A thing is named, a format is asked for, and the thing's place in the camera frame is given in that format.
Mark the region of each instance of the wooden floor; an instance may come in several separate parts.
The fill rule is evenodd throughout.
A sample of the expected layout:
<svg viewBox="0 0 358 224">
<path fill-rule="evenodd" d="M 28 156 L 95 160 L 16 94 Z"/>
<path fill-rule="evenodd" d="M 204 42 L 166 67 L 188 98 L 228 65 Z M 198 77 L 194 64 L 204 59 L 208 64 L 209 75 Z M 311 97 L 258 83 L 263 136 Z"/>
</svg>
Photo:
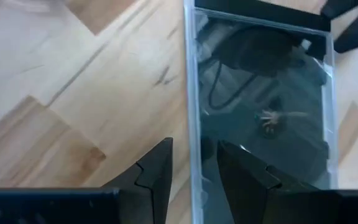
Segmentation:
<svg viewBox="0 0 358 224">
<path fill-rule="evenodd" d="M 314 13 L 324 3 L 272 2 Z M 335 35 L 354 14 L 334 21 Z M 98 187 L 171 136 L 174 165 L 167 223 L 190 223 L 184 49 L 182 0 L 0 0 L 0 121 L 32 96 L 43 105 L 40 110 L 53 114 L 61 132 L 72 129 L 76 138 L 84 139 L 88 147 L 79 160 L 93 161 L 86 175 L 80 175 L 78 166 L 48 163 L 60 156 L 43 161 L 42 152 L 15 151 L 13 161 L 0 163 L 6 174 L 0 184 Z M 358 50 L 338 56 L 336 63 L 339 186 L 358 188 Z M 45 125 L 50 124 L 29 129 L 26 138 L 49 130 Z M 28 172 L 28 179 L 7 178 L 15 177 L 10 169 L 23 170 L 29 161 L 43 167 L 36 173 L 41 177 Z M 51 178 L 59 172 L 72 174 L 67 169 L 77 178 Z"/>
</svg>

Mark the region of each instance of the transparent box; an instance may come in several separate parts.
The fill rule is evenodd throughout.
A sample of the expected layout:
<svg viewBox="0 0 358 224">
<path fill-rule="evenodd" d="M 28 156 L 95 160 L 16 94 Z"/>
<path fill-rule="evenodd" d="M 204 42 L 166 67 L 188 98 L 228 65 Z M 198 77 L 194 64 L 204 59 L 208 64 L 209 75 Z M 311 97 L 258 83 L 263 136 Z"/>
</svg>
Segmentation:
<svg viewBox="0 0 358 224">
<path fill-rule="evenodd" d="M 216 151 L 202 147 L 205 138 L 229 141 L 319 189 L 336 189 L 330 32 L 191 1 L 185 22 L 193 223 L 233 223 Z M 315 41 L 320 58 L 309 54 Z"/>
</svg>

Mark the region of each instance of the black cable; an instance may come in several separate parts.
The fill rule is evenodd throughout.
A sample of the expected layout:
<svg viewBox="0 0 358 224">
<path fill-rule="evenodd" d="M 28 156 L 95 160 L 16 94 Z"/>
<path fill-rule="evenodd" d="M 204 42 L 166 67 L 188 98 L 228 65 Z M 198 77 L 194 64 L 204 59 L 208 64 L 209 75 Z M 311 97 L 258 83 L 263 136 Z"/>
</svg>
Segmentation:
<svg viewBox="0 0 358 224">
<path fill-rule="evenodd" d="M 245 88 L 247 88 L 249 86 L 249 84 L 252 81 L 254 81 L 255 78 L 257 77 L 256 74 L 253 74 L 244 84 L 242 84 L 242 86 L 237 91 L 234 92 L 234 94 L 232 96 L 230 96 L 230 98 L 228 100 L 226 100 L 224 103 L 222 103 L 220 105 L 214 105 L 213 101 L 212 101 L 212 94 L 215 90 L 216 84 L 218 83 L 219 77 L 221 76 L 221 70 L 222 70 L 222 63 L 219 62 L 218 69 L 216 70 L 216 74 L 215 74 L 215 80 L 214 80 L 211 90 L 209 91 L 209 94 L 208 94 L 209 107 L 211 107 L 214 110 L 223 109 L 223 108 L 227 107 L 229 104 L 231 104 L 241 94 L 241 92 Z"/>
</svg>

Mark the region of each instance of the clear plastic case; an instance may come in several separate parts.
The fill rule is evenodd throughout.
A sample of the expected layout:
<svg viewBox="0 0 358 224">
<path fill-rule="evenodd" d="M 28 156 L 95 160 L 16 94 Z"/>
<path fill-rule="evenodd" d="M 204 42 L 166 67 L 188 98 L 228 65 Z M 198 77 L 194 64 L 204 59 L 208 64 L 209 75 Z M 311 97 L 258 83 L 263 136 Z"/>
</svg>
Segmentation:
<svg viewBox="0 0 358 224">
<path fill-rule="evenodd" d="M 337 188 L 331 34 L 193 2 L 185 19 L 193 223 L 233 223 L 206 138 L 317 188 Z M 314 40 L 324 40 L 323 58 L 307 54 Z"/>
</svg>

